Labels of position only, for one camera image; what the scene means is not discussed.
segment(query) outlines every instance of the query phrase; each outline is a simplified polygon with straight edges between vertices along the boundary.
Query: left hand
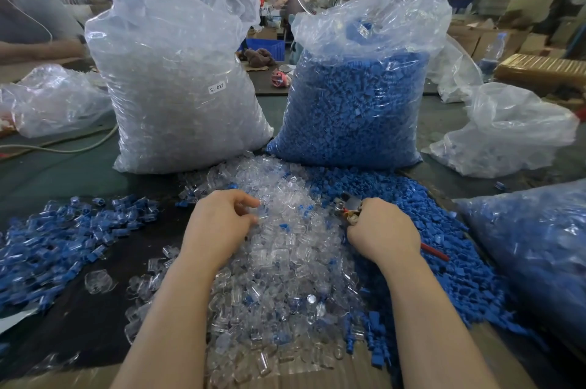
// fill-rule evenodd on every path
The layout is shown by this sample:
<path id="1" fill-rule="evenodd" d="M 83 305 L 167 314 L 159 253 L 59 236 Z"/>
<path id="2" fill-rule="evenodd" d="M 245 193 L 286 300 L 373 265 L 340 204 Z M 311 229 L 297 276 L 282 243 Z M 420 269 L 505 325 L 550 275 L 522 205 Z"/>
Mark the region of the left hand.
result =
<path id="1" fill-rule="evenodd" d="M 201 199 L 187 223 L 180 257 L 193 258 L 215 274 L 259 222 L 247 210 L 259 205 L 258 199 L 238 189 L 216 190 Z"/>

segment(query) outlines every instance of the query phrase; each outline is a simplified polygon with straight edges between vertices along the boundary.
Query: blue plastic crate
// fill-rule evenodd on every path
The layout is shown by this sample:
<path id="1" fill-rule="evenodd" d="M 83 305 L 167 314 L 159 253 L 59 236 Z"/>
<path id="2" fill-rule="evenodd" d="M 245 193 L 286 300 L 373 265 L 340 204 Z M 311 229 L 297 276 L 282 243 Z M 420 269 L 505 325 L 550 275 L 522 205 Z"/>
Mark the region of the blue plastic crate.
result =
<path id="1" fill-rule="evenodd" d="M 271 53 L 272 57 L 276 61 L 285 60 L 285 41 L 284 40 L 273 40 L 273 39 L 254 39 L 247 38 L 246 45 L 251 50 L 258 50 L 264 48 Z"/>

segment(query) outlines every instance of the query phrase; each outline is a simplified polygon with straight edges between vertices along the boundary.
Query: plastic bottle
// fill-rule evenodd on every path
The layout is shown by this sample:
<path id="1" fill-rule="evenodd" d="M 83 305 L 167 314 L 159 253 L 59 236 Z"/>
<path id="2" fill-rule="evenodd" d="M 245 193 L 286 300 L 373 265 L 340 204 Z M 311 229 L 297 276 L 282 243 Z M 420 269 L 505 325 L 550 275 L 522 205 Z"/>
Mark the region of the plastic bottle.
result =
<path id="1" fill-rule="evenodd" d="M 482 72 L 484 82 L 490 81 L 494 69 L 499 64 L 499 59 L 502 57 L 505 51 L 505 38 L 507 33 L 499 33 L 493 43 L 488 45 L 487 52 L 484 53 L 484 57 L 478 63 L 478 67 Z"/>

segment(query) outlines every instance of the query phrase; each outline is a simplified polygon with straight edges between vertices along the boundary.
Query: label sticker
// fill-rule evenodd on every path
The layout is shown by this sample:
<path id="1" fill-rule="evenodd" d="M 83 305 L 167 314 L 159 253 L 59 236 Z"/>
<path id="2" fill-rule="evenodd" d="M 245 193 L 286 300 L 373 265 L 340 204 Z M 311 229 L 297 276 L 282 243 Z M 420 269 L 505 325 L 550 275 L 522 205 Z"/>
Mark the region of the label sticker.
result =
<path id="1" fill-rule="evenodd" d="M 208 87 L 208 93 L 214 94 L 223 90 L 226 87 L 226 81 L 220 81 Z"/>

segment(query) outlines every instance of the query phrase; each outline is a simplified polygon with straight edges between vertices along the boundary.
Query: white cord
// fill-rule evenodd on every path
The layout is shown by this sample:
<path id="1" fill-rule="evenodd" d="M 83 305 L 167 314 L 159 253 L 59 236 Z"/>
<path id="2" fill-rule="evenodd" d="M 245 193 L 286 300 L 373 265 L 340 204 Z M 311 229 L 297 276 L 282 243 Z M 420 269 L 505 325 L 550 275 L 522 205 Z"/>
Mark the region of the white cord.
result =
<path id="1" fill-rule="evenodd" d="M 96 142 L 93 145 L 90 145 L 89 147 L 79 148 L 77 150 L 55 150 L 52 148 L 37 147 L 36 145 L 20 145 L 20 144 L 0 145 L 0 150 L 2 150 L 4 148 L 26 148 L 29 150 L 41 150 L 43 152 L 63 153 L 66 155 L 70 155 L 72 153 L 82 153 L 82 152 L 86 152 L 88 150 L 92 150 L 93 148 L 96 148 L 99 145 L 102 145 L 104 142 L 106 142 L 108 139 L 110 139 L 114 135 L 114 133 L 116 133 L 116 130 L 118 130 L 118 124 L 114 125 L 114 128 L 102 140 Z"/>
<path id="2" fill-rule="evenodd" d="M 45 29 L 45 31 L 47 31 L 49 33 L 50 39 L 49 39 L 49 43 L 51 43 L 53 41 L 53 35 L 51 34 L 51 31 L 49 31 L 47 29 L 47 27 L 45 25 L 43 25 L 42 23 L 40 23 L 38 20 L 34 19 L 33 17 L 29 16 L 28 14 L 26 14 L 23 10 L 21 10 L 20 8 L 18 8 L 16 5 L 14 5 L 14 3 L 12 3 L 10 0 L 6 0 L 8 3 L 10 3 L 10 5 L 12 5 L 14 8 L 16 8 L 17 10 L 19 10 L 22 14 L 24 14 L 26 17 L 28 17 L 30 20 L 35 21 L 36 23 L 38 23 L 39 25 L 41 25 L 41 27 L 43 27 Z"/>

